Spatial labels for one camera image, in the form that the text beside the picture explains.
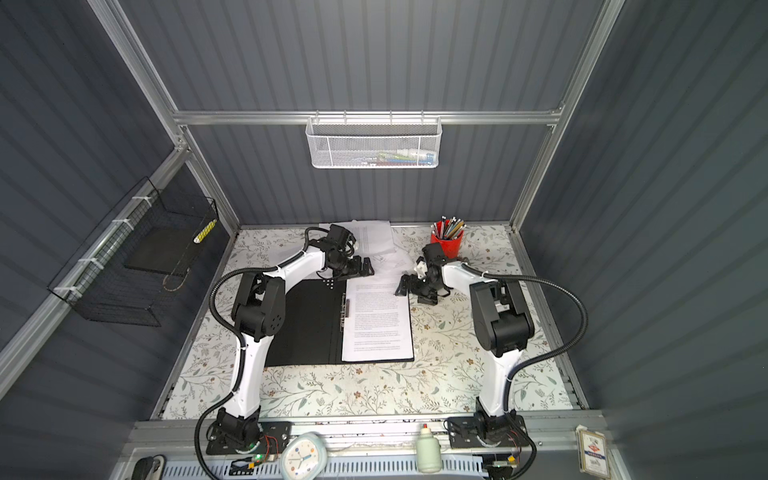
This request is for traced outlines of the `diagram paper sheet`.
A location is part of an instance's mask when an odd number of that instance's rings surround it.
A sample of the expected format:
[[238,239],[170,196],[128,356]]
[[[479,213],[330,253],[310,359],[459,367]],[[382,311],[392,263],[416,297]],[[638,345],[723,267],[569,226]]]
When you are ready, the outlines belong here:
[[414,267],[414,260],[401,249],[372,254],[369,258],[375,276],[400,277],[404,273],[411,272]]

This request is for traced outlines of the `printed paper sheet back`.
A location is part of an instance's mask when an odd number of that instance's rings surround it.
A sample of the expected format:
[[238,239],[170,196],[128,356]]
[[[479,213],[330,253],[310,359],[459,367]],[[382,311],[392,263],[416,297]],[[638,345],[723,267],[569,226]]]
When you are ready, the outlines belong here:
[[383,255],[395,251],[392,228],[389,221],[335,222],[355,237],[355,252],[364,257]]

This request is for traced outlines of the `printed paper sheet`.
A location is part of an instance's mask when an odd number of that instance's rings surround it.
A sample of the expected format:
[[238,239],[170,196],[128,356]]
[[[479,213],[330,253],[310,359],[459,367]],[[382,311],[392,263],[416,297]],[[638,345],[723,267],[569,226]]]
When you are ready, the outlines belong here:
[[414,360],[409,298],[395,294],[399,281],[376,275],[347,282],[344,363]]
[[364,257],[383,255],[395,251],[392,228],[389,221],[335,222],[355,237],[355,252]]

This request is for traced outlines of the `orange folder black inside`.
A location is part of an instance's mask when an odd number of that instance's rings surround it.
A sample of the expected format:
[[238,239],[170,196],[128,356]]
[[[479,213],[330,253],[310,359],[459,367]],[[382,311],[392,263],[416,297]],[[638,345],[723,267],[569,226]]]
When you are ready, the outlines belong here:
[[362,364],[341,360],[348,281],[307,279],[288,292],[287,319],[267,354],[268,367]]

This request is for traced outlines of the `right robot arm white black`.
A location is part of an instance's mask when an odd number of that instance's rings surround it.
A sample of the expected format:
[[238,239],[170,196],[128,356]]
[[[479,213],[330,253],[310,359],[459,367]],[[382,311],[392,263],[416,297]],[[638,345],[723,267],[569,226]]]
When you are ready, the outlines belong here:
[[[522,292],[524,283],[552,288],[571,300],[580,324],[574,337],[548,352],[524,360],[523,352],[534,336],[535,326]],[[476,431],[491,435],[518,426],[511,406],[511,387],[523,369],[564,354],[585,336],[589,314],[582,300],[567,288],[531,275],[490,273],[448,258],[442,246],[430,243],[422,249],[415,272],[401,277],[395,294],[413,294],[426,305],[435,305],[454,292],[470,301],[474,335],[488,355],[483,384],[477,397]]]

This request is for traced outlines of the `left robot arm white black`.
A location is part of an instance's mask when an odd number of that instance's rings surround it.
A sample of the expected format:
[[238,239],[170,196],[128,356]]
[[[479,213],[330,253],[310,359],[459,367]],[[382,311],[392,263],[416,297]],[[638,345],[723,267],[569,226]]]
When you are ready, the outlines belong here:
[[240,454],[272,445],[259,423],[260,388],[270,346],[287,319],[287,293],[311,273],[329,270],[332,281],[372,276],[371,261],[355,253],[356,243],[339,224],[310,226],[293,256],[271,267],[232,270],[214,284],[208,310],[235,336],[237,350],[230,392],[201,415],[216,415],[209,444]]

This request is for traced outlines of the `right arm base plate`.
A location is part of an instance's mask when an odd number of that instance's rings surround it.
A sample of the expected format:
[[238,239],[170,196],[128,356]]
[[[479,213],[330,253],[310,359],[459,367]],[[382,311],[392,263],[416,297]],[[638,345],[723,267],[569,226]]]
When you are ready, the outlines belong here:
[[486,417],[482,412],[472,416],[449,417],[443,421],[450,446],[454,449],[529,447],[525,420],[507,414]]

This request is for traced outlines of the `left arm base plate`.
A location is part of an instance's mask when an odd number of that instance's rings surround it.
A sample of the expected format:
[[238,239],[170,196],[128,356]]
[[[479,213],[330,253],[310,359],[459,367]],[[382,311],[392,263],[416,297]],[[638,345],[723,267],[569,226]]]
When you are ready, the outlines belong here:
[[208,455],[278,455],[287,446],[291,422],[214,421],[207,429],[205,453]]

